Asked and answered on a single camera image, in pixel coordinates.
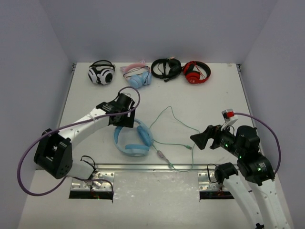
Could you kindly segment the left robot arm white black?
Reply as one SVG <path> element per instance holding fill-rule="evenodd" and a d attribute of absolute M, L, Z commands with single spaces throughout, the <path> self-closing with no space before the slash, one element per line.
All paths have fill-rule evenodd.
<path fill-rule="evenodd" d="M 77 177 L 88 180 L 95 168 L 84 161 L 73 159 L 72 152 L 83 140 L 107 127 L 133 127 L 135 101 L 123 94 L 110 102 L 102 102 L 87 115 L 59 131 L 48 129 L 38 144 L 34 162 L 56 179 Z"/>

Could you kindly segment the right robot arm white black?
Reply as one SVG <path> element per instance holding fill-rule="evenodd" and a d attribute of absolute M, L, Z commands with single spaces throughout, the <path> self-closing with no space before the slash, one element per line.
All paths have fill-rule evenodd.
<path fill-rule="evenodd" d="M 275 172 L 259 151 L 260 138 L 255 128 L 243 125 L 233 135 L 220 125 L 210 125 L 190 139 L 200 150 L 212 139 L 211 149 L 221 147 L 237 158 L 235 166 L 216 166 L 214 177 L 232 194 L 252 229 L 290 228 L 276 191 Z"/>

